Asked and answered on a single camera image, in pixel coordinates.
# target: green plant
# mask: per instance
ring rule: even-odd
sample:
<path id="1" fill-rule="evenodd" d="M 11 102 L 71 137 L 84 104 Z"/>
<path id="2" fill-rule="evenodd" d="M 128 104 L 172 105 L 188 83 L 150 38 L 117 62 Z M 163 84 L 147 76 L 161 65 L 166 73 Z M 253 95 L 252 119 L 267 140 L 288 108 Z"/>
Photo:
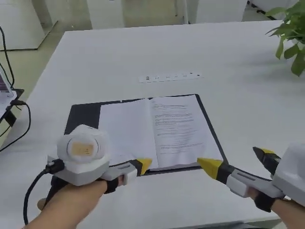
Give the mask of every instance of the green plant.
<path id="1" fill-rule="evenodd" d="M 305 0 L 299 0 L 288 9 L 283 7 L 273 8 L 266 13 L 266 16 L 278 13 L 285 14 L 283 23 L 268 32 L 273 32 L 270 36 L 280 37 L 280 44 L 275 55 L 278 59 L 281 58 L 283 53 L 285 59 L 296 56 L 291 71 L 293 74 L 300 76 L 305 70 Z M 289 40 L 295 40 L 296 44 L 284 51 L 284 41 Z"/>

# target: power outlet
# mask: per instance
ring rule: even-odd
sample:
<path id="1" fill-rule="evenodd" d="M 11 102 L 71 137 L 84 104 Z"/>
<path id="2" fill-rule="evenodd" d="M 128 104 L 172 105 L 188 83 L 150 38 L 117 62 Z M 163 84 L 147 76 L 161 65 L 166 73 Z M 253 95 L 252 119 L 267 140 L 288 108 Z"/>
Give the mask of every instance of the power outlet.
<path id="1" fill-rule="evenodd" d="M 146 75 L 140 76 L 140 83 L 154 83 L 154 82 L 165 82 L 165 81 L 176 81 L 176 80 L 192 80 L 203 78 L 201 73 L 174 73 L 174 74 L 160 74 L 160 75 Z"/>

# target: document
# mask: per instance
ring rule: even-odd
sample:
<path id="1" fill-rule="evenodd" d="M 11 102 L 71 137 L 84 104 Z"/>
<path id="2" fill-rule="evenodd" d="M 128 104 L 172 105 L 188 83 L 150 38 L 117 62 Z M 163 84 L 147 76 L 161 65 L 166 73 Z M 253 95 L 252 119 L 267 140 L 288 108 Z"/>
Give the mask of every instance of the document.
<path id="1" fill-rule="evenodd" d="M 99 129 L 108 133 L 111 164 L 148 157 L 156 170 L 223 159 L 195 95 L 102 105 Z"/>
<path id="2" fill-rule="evenodd" d="M 150 168 L 159 167 L 148 99 L 101 106 L 99 129 L 108 135 L 111 165 L 151 158 Z"/>

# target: finger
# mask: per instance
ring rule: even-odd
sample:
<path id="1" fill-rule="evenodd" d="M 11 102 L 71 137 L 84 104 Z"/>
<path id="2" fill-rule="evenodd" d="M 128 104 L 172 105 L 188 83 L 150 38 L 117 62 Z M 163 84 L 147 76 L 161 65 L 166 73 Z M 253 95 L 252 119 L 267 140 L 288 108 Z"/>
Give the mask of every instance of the finger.
<path id="1" fill-rule="evenodd" d="M 123 185 L 123 183 L 124 183 L 124 175 L 119 176 L 118 179 L 119 179 L 119 184 L 118 184 L 118 186 Z"/>
<path id="2" fill-rule="evenodd" d="M 43 198 L 43 199 L 40 199 L 38 202 L 37 202 L 37 207 L 40 211 L 43 210 L 43 207 L 46 203 L 46 198 Z"/>
<path id="3" fill-rule="evenodd" d="M 259 192 L 255 188 L 252 188 L 252 187 L 250 187 L 248 190 L 248 195 L 253 200 L 257 197 L 258 193 Z"/>

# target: cable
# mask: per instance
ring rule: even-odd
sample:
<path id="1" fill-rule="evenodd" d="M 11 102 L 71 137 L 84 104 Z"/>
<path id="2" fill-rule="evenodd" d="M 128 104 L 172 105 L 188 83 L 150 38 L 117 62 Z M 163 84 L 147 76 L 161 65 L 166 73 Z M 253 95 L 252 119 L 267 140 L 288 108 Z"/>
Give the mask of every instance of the cable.
<path id="1" fill-rule="evenodd" d="M 29 221 L 28 221 L 28 203 L 29 203 L 29 197 L 30 197 L 30 194 L 33 190 L 33 188 L 35 187 L 36 183 L 38 182 L 38 180 L 43 176 L 47 174 L 47 171 L 44 169 L 42 170 L 37 176 L 36 178 L 34 179 L 34 181 L 32 182 L 32 184 L 30 185 L 27 193 L 25 194 L 25 197 L 24 197 L 24 202 L 23 202 L 23 220 L 24 220 L 24 223 L 25 225 L 28 225 L 29 224 Z"/>
<path id="2" fill-rule="evenodd" d="M 10 125 L 9 125 L 9 127 L 6 128 L 6 130 L 0 135 L 0 137 L 2 137 L 2 136 L 9 130 L 9 128 L 10 128 Z"/>
<path id="3" fill-rule="evenodd" d="M 28 225 L 29 224 L 29 220 L 28 220 L 28 203 L 29 203 L 29 197 L 30 197 L 30 194 L 33 190 L 33 188 L 35 187 L 35 185 L 37 184 L 37 182 L 39 181 L 39 179 L 45 175 L 45 174 L 55 174 L 55 173 L 58 173 L 62 170 L 65 169 L 65 164 L 62 160 L 60 159 L 56 159 L 56 160 L 53 160 L 51 162 L 49 162 L 45 169 L 42 170 L 37 176 L 36 178 L 34 179 L 34 181 L 31 183 L 30 187 L 28 188 L 28 191 L 26 192 L 25 194 L 25 197 L 24 197 L 24 202 L 23 202 L 23 220 L 24 220 L 24 224 L 25 225 Z"/>
<path id="4" fill-rule="evenodd" d="M 14 86 L 15 84 L 15 76 L 14 76 L 14 73 L 13 73 L 13 70 L 11 68 L 11 65 L 10 65 L 10 60 L 9 60 L 9 56 L 8 56 L 8 51 L 6 49 L 6 42 L 5 42 L 5 35 L 4 35 L 4 31 L 2 29 L 2 27 L 0 26 L 0 31 L 2 33 L 2 41 L 3 41 L 3 49 L 4 49 L 4 54 L 5 54 L 5 58 L 6 58 L 6 61 L 8 63 L 8 66 L 9 66 L 9 69 L 10 69 L 10 74 L 11 74 L 11 78 L 12 78 L 12 82 L 10 83 L 11 87 Z"/>
<path id="5" fill-rule="evenodd" d="M 28 108 L 29 111 L 29 126 L 27 128 L 27 130 L 23 133 L 23 135 L 21 135 L 20 137 L 18 137 L 17 139 L 15 139 L 14 141 L 12 141 L 11 143 L 7 144 L 5 147 L 3 147 L 2 149 L 0 149 L 0 152 L 2 152 L 3 150 L 5 150 L 6 148 L 8 148 L 9 146 L 11 146 L 12 144 L 14 144 L 15 142 L 17 142 L 18 140 L 20 140 L 21 138 L 23 138 L 28 131 L 30 130 L 31 127 L 31 123 L 32 123 L 32 116 L 31 116 L 31 109 L 29 107 L 29 105 L 26 104 L 26 102 L 24 101 L 19 101 L 19 100 L 13 100 L 10 103 L 11 105 L 25 105 Z"/>

